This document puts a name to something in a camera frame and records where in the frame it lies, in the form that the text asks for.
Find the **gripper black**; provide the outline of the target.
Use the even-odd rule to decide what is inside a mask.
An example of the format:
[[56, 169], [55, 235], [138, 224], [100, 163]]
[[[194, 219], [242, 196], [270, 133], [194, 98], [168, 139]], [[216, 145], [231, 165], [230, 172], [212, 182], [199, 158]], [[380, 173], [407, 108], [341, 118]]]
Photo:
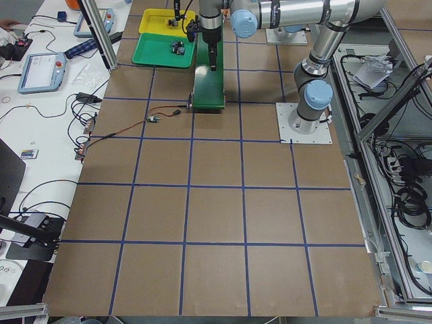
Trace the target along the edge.
[[202, 38], [208, 44], [209, 66], [211, 71], [217, 70], [217, 44], [222, 39], [222, 32], [203, 32]]

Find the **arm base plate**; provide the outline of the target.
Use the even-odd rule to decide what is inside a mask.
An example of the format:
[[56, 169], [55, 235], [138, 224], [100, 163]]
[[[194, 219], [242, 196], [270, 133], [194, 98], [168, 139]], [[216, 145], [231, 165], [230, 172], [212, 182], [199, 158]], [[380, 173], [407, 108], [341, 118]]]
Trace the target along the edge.
[[305, 31], [286, 32], [284, 29], [266, 29], [267, 43], [272, 45], [306, 46]]
[[283, 144], [332, 144], [327, 116], [323, 111], [316, 121], [303, 120], [297, 103], [276, 103], [280, 142]]

